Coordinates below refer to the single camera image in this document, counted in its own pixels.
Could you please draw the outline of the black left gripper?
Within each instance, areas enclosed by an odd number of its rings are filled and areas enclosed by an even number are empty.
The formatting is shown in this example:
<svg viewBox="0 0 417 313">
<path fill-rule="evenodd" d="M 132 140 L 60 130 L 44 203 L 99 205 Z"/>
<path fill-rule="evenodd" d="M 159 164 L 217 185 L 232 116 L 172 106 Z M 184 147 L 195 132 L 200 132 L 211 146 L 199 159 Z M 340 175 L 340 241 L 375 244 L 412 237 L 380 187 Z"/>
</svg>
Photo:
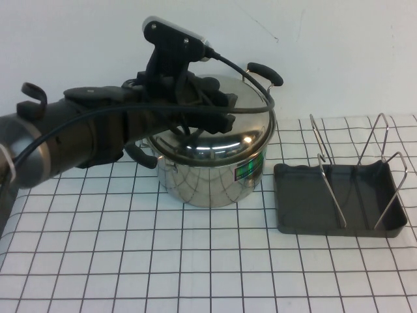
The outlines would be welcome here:
<svg viewBox="0 0 417 313">
<path fill-rule="evenodd" d="M 122 114 L 125 138 L 145 138 L 170 130 L 180 136 L 191 129 L 209 134 L 225 134 L 233 129 L 236 117 L 208 113 L 209 106 L 234 108 L 237 95 L 220 91 L 220 81 L 212 76 L 187 74 L 183 82 L 172 77 L 149 80 L 144 74 L 122 84 L 132 107 Z"/>
</svg>

